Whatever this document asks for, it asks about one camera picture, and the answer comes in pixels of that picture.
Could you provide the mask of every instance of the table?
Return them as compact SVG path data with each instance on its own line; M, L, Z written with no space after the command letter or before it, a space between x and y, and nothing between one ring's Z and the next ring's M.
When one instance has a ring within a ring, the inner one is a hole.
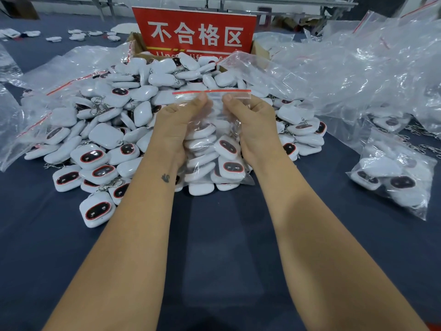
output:
M115 24L99 17L42 15L41 21L2 24L42 32L38 38L2 42L24 72L78 45L115 44L102 37L68 39L67 29L105 31ZM45 41L50 36L63 41ZM20 89L8 88L19 97ZM429 216L422 222L352 183L345 172L358 159L326 135L322 152L296 165L420 316L440 323L441 165ZM20 158L0 173L1 330L40 330L103 229L86 228L78 206L87 194L80 189L56 192L53 172L43 169L42 160ZM304 330L257 181L253 187L202 197L175 194L158 330Z

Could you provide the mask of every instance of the forearm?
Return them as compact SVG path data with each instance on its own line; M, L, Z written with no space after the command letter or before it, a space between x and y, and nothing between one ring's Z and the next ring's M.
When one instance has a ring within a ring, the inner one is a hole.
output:
M285 156L256 167L291 297L309 330L425 330Z
M177 167L154 147L45 330L156 329Z

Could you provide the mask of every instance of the tattoo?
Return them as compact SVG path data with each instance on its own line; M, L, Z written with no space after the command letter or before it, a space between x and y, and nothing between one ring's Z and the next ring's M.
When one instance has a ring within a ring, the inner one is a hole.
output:
M168 179L170 179L170 176L164 174L164 175L161 177L161 179L164 180L165 183L168 183Z

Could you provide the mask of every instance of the blue tablecloth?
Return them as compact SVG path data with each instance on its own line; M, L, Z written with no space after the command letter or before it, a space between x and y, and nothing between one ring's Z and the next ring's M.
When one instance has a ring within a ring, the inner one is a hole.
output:
M27 72L75 46L115 46L102 37L70 41L67 33L110 30L113 25L77 15L2 19L5 28L42 32L41 37L2 44ZM63 41L49 43L45 37L50 36L62 36ZM8 88L19 98L19 88ZM431 142L439 146L428 138L414 140ZM423 222L352 183L345 172L358 159L326 135L322 152L302 157L296 165L421 317L440 323L441 165ZM43 169L42 160L20 158L0 173L2 331L42 328L103 229L84 225L78 206L87 194L80 189L58 193L53 172ZM186 190L175 194L158 330L304 330L288 293L259 185L202 197Z

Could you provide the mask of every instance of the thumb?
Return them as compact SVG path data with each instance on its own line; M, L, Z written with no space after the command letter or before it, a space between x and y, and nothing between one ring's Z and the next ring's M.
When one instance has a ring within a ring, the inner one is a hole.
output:
M222 102L227 109L242 123L246 122L252 114L246 105L244 105L240 100L235 99L231 94L224 95Z
M207 94L205 92L200 92L198 96L181 107L180 113L182 118L186 122L189 122L193 116L197 115L204 105L207 104L207 100Z

